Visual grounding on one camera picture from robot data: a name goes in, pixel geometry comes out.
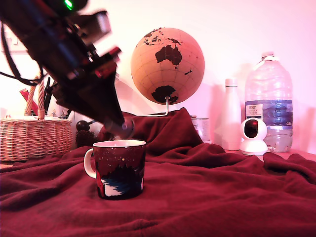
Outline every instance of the globe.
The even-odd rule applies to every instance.
[[[159,28],[146,34],[131,58],[136,88],[149,100],[177,104],[200,86],[205,61],[202,50],[189,34],[174,28]]]

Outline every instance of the bottle label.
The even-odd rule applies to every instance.
[[[246,101],[246,119],[262,119],[268,129],[293,129],[292,100]]]

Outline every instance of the robotic arm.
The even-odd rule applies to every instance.
[[[93,43],[110,32],[110,24],[106,11],[78,15],[86,4],[87,0],[0,0],[0,20],[57,82],[50,90],[59,105],[126,139],[134,123],[124,119],[114,86],[120,49],[103,56],[96,53]]]

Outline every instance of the table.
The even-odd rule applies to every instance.
[[[241,154],[241,150],[238,150],[238,151],[228,151],[228,150],[225,150],[227,153],[236,153],[236,154]],[[296,149],[291,149],[290,152],[284,152],[284,153],[276,153],[278,154],[279,156],[281,156],[282,158],[284,159],[288,159],[290,155],[292,154],[300,154],[302,157],[304,157],[305,159],[309,159],[309,160],[313,160],[313,161],[316,161],[316,155],[314,154],[311,154],[311,153],[307,153],[307,152],[302,152],[302,151],[299,151],[299,150],[296,150]],[[258,159],[263,161],[263,158],[262,156],[258,156]],[[1,168],[6,168],[6,167],[11,167],[13,166],[13,164],[1,164],[0,163],[0,169]]]

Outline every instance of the wicker basket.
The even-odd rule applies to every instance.
[[[39,117],[31,112],[35,86],[31,87],[25,116],[0,121],[0,160],[20,161],[64,154],[71,149],[72,131],[69,119],[44,117],[43,81],[39,85]]]

